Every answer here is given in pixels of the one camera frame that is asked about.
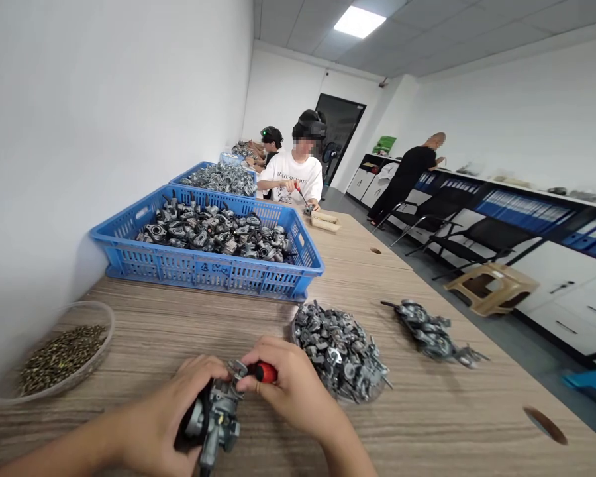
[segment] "white t-shirt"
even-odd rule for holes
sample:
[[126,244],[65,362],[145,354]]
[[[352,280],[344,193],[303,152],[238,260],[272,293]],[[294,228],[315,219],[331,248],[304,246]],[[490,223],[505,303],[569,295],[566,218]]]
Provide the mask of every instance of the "white t-shirt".
[[[258,180],[297,180],[306,200],[320,201],[323,194],[323,167],[320,161],[309,156],[306,161],[299,164],[291,155],[291,149],[288,148],[278,150],[278,154],[270,160],[267,168],[260,173]],[[298,191],[294,191],[290,195],[285,187],[273,188],[272,200],[296,204],[303,202]]]

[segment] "ceiling light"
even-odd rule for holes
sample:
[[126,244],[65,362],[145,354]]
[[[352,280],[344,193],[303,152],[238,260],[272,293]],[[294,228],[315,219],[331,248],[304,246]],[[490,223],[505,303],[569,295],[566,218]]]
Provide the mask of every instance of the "ceiling light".
[[384,23],[384,20],[386,20],[386,17],[376,13],[357,7],[349,7],[333,29],[358,38],[366,38],[369,33]]

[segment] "screwdriver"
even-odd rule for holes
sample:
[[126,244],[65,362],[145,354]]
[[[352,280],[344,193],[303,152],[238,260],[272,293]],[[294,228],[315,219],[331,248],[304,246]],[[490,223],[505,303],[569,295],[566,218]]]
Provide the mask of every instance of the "screwdriver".
[[278,371],[271,364],[259,361],[247,367],[247,374],[256,377],[257,381],[272,383],[278,379]]
[[307,202],[307,199],[305,199],[305,196],[303,195],[303,192],[300,190],[300,186],[298,185],[298,181],[296,181],[296,190],[298,191],[298,193],[300,194],[300,196],[303,198],[303,201],[305,201],[305,203],[307,204],[307,207],[309,206],[309,202]]

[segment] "table grommet hole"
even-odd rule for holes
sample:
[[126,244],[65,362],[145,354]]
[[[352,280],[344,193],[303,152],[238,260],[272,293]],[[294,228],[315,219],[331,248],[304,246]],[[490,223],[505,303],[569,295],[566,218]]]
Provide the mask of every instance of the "table grommet hole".
[[530,420],[536,425],[546,436],[550,437],[554,442],[561,445],[568,444],[568,438],[565,437],[563,431],[561,431],[556,424],[554,424],[545,414],[541,411],[531,407],[524,406],[523,412],[530,418]]

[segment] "black shirt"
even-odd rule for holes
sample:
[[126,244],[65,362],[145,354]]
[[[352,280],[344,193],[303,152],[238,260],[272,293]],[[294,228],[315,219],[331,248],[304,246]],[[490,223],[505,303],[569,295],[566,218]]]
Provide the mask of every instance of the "black shirt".
[[265,161],[265,167],[267,167],[270,163],[270,160],[276,155],[278,154],[277,152],[268,152],[267,153],[267,159]]
[[391,184],[397,184],[402,189],[412,189],[423,172],[437,165],[436,158],[435,149],[425,146],[409,149],[402,157]]

